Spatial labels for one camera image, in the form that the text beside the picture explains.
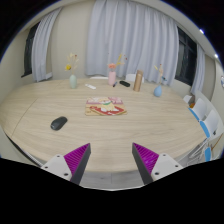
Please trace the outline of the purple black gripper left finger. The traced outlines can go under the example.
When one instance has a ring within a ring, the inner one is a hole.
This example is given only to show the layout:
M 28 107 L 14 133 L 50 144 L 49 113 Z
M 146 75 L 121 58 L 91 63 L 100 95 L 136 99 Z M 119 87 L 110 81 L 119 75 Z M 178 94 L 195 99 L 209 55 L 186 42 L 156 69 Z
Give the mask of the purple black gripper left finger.
M 79 185 L 91 154 L 89 143 L 66 155 L 57 154 L 42 166 L 42 169 Z

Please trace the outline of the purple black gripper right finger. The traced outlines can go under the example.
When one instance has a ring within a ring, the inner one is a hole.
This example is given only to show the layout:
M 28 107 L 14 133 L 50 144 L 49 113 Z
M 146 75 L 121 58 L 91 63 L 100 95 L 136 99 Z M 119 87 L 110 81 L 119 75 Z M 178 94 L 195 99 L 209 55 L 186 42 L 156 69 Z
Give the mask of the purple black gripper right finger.
M 145 185 L 182 169 L 168 154 L 157 154 L 137 143 L 132 144 L 132 154 Z

